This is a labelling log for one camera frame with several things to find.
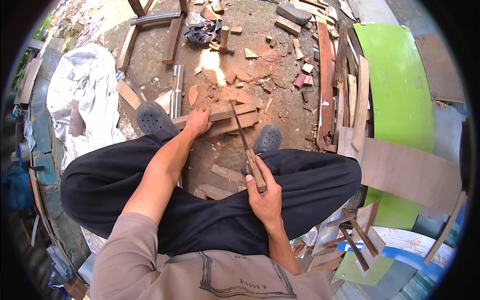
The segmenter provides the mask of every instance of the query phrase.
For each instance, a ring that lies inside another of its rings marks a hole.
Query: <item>green board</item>
[[[379,256],[373,265],[373,268],[368,271],[367,276],[363,277],[357,266],[356,260],[357,257],[353,252],[345,253],[342,263],[336,270],[334,277],[350,282],[376,286],[385,273],[387,273],[394,261],[393,258]]]
[[[432,153],[432,100],[410,30],[390,24],[353,26],[369,63],[375,139]],[[369,188],[365,205],[377,200],[374,225],[382,227],[411,230],[422,207]]]

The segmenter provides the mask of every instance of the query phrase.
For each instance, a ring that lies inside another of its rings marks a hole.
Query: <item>wooden stick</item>
[[[342,231],[343,236],[347,238],[347,242],[350,245],[350,247],[352,247],[353,253],[359,260],[361,267],[365,272],[367,272],[370,268],[368,267],[368,264],[365,261],[365,258],[363,258],[363,255],[360,253],[360,250],[357,248],[357,245],[352,240],[352,237],[348,234],[347,230],[345,230],[345,228],[343,228],[342,225],[340,225],[340,230]]]
[[[423,261],[424,264],[428,264],[432,260],[432,258],[435,256],[440,246],[443,244],[443,242],[447,238],[448,234],[450,233],[450,230],[452,229],[453,223],[455,223],[455,219],[458,216],[458,213],[460,212],[460,208],[462,207],[465,197],[466,197],[465,192],[461,191],[460,195],[458,195],[458,199],[456,201],[455,208],[453,209],[452,215],[448,218],[447,224],[444,230],[442,231],[442,234],[440,235],[438,240],[436,240],[435,243],[433,243],[433,246],[430,248],[427,255],[425,256],[425,260]]]

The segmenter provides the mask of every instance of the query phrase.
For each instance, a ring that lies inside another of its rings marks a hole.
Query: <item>right hand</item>
[[[280,215],[282,211],[282,187],[275,182],[272,172],[265,165],[261,158],[255,157],[258,168],[262,172],[267,189],[259,194],[255,178],[247,175],[248,202],[253,213],[264,224],[267,232],[283,227],[283,220]]]

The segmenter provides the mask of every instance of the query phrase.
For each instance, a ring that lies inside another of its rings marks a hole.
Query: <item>dry leaf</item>
[[[194,84],[190,88],[190,91],[188,92],[188,102],[190,102],[190,106],[193,107],[195,104],[195,101],[197,101],[198,97],[198,85]]]

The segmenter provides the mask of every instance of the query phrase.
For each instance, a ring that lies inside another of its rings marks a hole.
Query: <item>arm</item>
[[[193,141],[212,125],[208,122],[211,111],[211,108],[194,110],[188,115],[183,131],[161,147],[148,163],[142,181],[127,201],[122,214],[138,213],[149,217],[158,226]]]
[[[252,175],[247,175],[245,179],[250,206],[267,231],[270,258],[293,275],[298,275],[300,273],[299,264],[290,247],[283,227],[283,219],[280,215],[282,211],[282,187],[275,182],[272,173],[258,156],[256,156],[256,162],[267,184],[267,190],[259,194],[255,179]]]

